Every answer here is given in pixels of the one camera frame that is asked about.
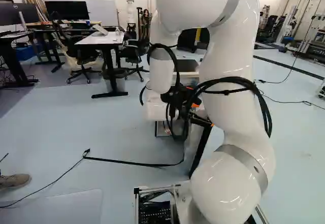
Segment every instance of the standing desk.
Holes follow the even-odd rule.
[[[107,71],[109,73],[112,91],[101,93],[101,94],[94,94],[92,96],[93,99],[106,98],[106,97],[119,97],[119,96],[128,95],[128,92],[118,91],[117,89],[116,77],[115,77],[114,67],[113,67],[113,59],[111,54],[112,49],[115,49],[116,54],[118,53],[118,46],[122,45],[123,38],[124,38],[124,33],[121,33],[119,37],[116,37],[115,32],[109,32],[106,36],[89,35],[83,40],[75,44],[80,48],[84,46],[88,46],[97,50],[101,50],[103,52],[103,58],[104,58],[103,68],[107,66]]]
[[[37,83],[38,79],[28,79],[20,62],[17,60],[16,51],[11,47],[11,43],[23,37],[29,37],[29,41],[32,43],[35,54],[40,59],[37,48],[34,43],[34,33],[31,32],[23,32],[23,33],[15,33],[8,34],[0,37],[0,55],[4,58],[6,65],[8,66],[11,74],[14,76],[15,81],[6,83],[1,88],[14,88],[14,87],[30,87],[34,86],[34,83]]]

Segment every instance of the chair base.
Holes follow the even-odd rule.
[[[144,79],[143,77],[141,76],[141,73],[140,71],[143,70],[143,67],[139,67],[139,65],[137,64],[136,68],[128,68],[128,73],[127,75],[125,76],[125,80],[127,80],[127,77],[133,73],[138,73],[139,77],[140,77],[140,81],[141,82],[144,82]]]
[[[72,83],[71,80],[79,77],[80,75],[84,75],[86,77],[86,82],[88,84],[91,83],[88,73],[98,73],[98,75],[100,76],[102,74],[102,71],[94,71],[92,68],[85,68],[83,65],[81,65],[80,70],[75,70],[70,72],[70,75],[72,76],[67,79],[67,84],[71,84]]]

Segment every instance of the person's foot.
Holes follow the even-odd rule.
[[[21,187],[30,180],[28,174],[16,174],[12,176],[0,176],[0,189],[6,187]]]

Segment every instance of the cable bundle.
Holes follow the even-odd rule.
[[[175,112],[176,112],[177,93],[179,92],[180,87],[181,87],[180,75],[179,75],[179,70],[178,70],[178,66],[177,66],[177,58],[176,58],[174,52],[171,50],[171,47],[168,47],[163,44],[153,44],[148,51],[148,56],[147,56],[148,64],[150,64],[151,53],[157,48],[164,49],[170,55],[174,65],[175,65],[176,82],[175,82],[174,89],[172,90],[172,93],[173,93],[172,99],[170,102],[167,102],[167,107],[166,107],[166,122],[167,122],[168,128],[171,132],[171,135],[175,140],[185,141],[187,139],[188,133],[189,133],[190,118],[193,117],[193,114],[190,112],[190,110],[191,110],[192,104],[194,103],[195,99],[197,99],[201,93],[204,92],[204,93],[212,93],[212,94],[223,94],[223,95],[227,96],[230,93],[242,92],[242,91],[246,91],[246,90],[252,91],[257,96],[259,104],[261,106],[261,110],[262,110],[265,131],[269,137],[271,136],[272,118],[271,118],[269,108],[268,108],[263,96],[261,95],[260,91],[258,90],[258,88],[256,87],[256,85],[253,82],[251,82],[248,79],[241,78],[241,77],[225,77],[225,78],[220,78],[220,79],[213,79],[213,80],[203,82],[203,83],[199,84],[197,87],[195,87],[192,90],[192,95],[190,96],[190,99],[188,99],[186,102],[183,103],[185,106],[185,110],[182,111],[179,108],[180,115],[184,119],[184,126],[182,129],[182,134],[176,135],[173,130],[173,118],[175,117],[175,114],[176,114]],[[208,88],[210,88],[211,86],[218,84],[218,83],[234,83],[234,84],[241,85],[244,88],[235,89],[235,90],[223,90],[223,91],[207,91]],[[140,100],[141,100],[141,97],[142,97],[142,94],[143,94],[143,91],[145,90],[145,88],[146,87],[144,87],[143,90],[141,91]]]

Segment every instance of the whiteboard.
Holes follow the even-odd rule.
[[[86,2],[90,21],[101,21],[102,26],[118,26],[115,0],[45,0]]]

